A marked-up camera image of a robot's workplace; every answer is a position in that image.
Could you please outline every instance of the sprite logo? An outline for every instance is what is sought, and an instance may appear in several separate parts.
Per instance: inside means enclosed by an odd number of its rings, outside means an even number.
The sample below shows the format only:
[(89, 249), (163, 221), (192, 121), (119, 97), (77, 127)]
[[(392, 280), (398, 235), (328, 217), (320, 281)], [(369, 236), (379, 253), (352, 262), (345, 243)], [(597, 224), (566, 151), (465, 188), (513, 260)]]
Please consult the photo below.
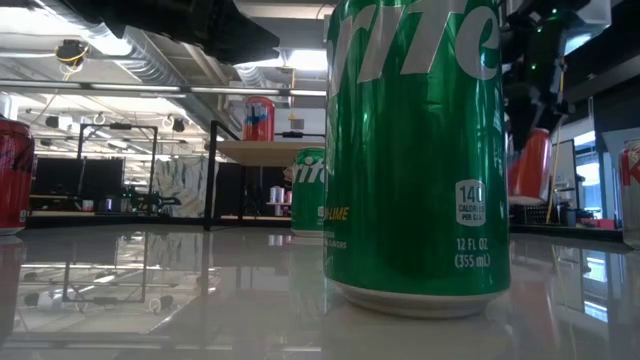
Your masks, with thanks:
[[(419, 0), (408, 6), (380, 6), (373, 27), (372, 20), (377, 5), (365, 6), (355, 17), (349, 16), (342, 20), (337, 43), (329, 41), (327, 45), (327, 56), (332, 64), (328, 97), (331, 98), (340, 91), (344, 66), (356, 32), (370, 32), (369, 43), (358, 74), (358, 83), (376, 80), (382, 75), (384, 62), (403, 14), (419, 13), (420, 21), (400, 73), (426, 74), (431, 71), (449, 18), (454, 14), (464, 14), (468, 1)], [(481, 43), (483, 29), (489, 21), (491, 34)], [(498, 19), (489, 6), (478, 6), (467, 14), (458, 29), (454, 50), (458, 65), (466, 74), (478, 80), (490, 80), (496, 76), (499, 69), (498, 66), (485, 66), (481, 48), (499, 48)]]
[(318, 178), (320, 178), (320, 181), (324, 183), (324, 160), (318, 159), (318, 161), (313, 164), (313, 158), (311, 156), (307, 156), (304, 159), (304, 163), (306, 165), (293, 165), (293, 183), (295, 183), (296, 180), (299, 183), (314, 183)]

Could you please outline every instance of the green soda can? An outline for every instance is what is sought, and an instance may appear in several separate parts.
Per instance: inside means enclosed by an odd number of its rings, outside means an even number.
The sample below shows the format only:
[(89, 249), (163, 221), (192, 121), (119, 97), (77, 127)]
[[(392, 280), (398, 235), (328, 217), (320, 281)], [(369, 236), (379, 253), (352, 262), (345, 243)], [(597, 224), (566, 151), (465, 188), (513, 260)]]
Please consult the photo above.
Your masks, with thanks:
[(291, 204), (291, 230), (298, 236), (322, 237), (324, 178), (324, 148), (300, 149), (293, 165)]
[(509, 288), (497, 2), (331, 16), (324, 270), (353, 303), (459, 317)]

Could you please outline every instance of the sprite can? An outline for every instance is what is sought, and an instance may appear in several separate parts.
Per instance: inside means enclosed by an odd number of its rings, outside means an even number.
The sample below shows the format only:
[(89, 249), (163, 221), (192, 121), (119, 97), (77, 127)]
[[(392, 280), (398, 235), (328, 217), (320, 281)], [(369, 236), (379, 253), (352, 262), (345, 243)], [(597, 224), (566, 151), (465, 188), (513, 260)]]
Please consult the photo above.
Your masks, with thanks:
[(326, 276), (371, 309), (480, 312), (509, 287), (495, 0), (356, 0), (327, 57)]
[(324, 222), (324, 148), (302, 148), (293, 165), (291, 230), (321, 237)]

